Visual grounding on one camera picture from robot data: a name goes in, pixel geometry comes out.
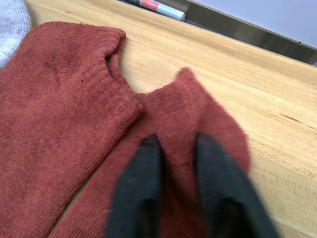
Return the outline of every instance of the marker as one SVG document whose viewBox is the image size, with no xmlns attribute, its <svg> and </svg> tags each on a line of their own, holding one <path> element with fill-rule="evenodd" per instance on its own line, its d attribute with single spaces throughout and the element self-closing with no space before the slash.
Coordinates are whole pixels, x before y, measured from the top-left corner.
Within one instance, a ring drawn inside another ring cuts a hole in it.
<svg viewBox="0 0 317 238">
<path fill-rule="evenodd" d="M 157 1 L 153 1 L 153 0 L 127 0 L 127 1 L 135 5 L 144 7 L 148 10 L 159 13 L 161 15 L 179 20 L 179 21 L 184 21 L 186 18 L 186 14 L 184 12 L 174 9 L 170 6 L 166 6 Z"/>
</svg>

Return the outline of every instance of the wood grain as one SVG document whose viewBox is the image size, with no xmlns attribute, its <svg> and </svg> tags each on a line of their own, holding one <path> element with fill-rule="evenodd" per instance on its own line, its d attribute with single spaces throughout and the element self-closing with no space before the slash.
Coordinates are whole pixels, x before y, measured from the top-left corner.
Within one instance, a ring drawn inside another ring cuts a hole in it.
<svg viewBox="0 0 317 238">
<path fill-rule="evenodd" d="M 317 68 L 114 0 L 27 0 L 48 21 L 127 32 L 122 72 L 150 92 L 189 66 L 250 137 L 251 177 L 287 238 L 317 238 Z"/>
</svg>

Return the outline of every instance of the wooden surface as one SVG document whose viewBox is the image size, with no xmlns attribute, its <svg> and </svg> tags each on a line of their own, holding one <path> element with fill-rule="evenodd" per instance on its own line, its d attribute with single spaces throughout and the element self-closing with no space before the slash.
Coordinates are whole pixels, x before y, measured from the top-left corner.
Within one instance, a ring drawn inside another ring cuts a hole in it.
<svg viewBox="0 0 317 238">
<path fill-rule="evenodd" d="M 251 177 L 287 238 L 317 238 L 317 68 L 115 0 L 26 0 L 48 21 L 127 32 L 122 72 L 150 92 L 189 66 L 250 137 Z"/>
</svg>

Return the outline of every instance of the red sock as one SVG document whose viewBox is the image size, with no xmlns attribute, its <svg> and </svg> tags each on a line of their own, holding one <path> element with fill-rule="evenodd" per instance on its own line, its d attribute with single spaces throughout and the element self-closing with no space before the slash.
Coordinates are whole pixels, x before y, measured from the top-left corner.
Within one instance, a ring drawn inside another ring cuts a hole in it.
<svg viewBox="0 0 317 238">
<path fill-rule="evenodd" d="M 142 117 L 93 174 L 50 238 L 102 236 L 116 181 L 141 140 L 152 133 L 158 136 L 167 165 L 160 211 L 163 238 L 197 238 L 206 234 L 193 166 L 198 132 L 221 142 L 233 160 L 248 172 L 250 156 L 244 132 L 189 69 L 182 69 L 173 83 L 138 98 L 144 106 Z"/>
<path fill-rule="evenodd" d="M 0 73 L 0 237 L 43 238 L 141 112 L 119 29 L 38 26 Z"/>
</svg>

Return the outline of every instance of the knit fabric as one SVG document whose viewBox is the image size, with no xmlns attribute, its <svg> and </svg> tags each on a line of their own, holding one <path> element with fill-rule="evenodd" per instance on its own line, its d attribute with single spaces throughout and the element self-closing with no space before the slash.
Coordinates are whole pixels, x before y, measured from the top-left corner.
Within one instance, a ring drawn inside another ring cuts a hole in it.
<svg viewBox="0 0 317 238">
<path fill-rule="evenodd" d="M 30 29 L 31 20 L 23 0 L 0 1 L 0 71 Z"/>
<path fill-rule="evenodd" d="M 142 106 L 119 29 L 51 22 L 0 72 L 0 237 L 44 238 Z"/>
<path fill-rule="evenodd" d="M 173 83 L 149 95 L 140 94 L 138 99 L 144 113 L 93 174 L 50 238 L 102 237 L 111 213 L 116 182 L 142 139 L 152 133 L 158 136 L 165 162 L 160 237 L 206 237 L 194 172 L 198 132 L 219 141 L 242 170 L 249 171 L 245 134 L 189 69 L 182 69 Z"/>
</svg>

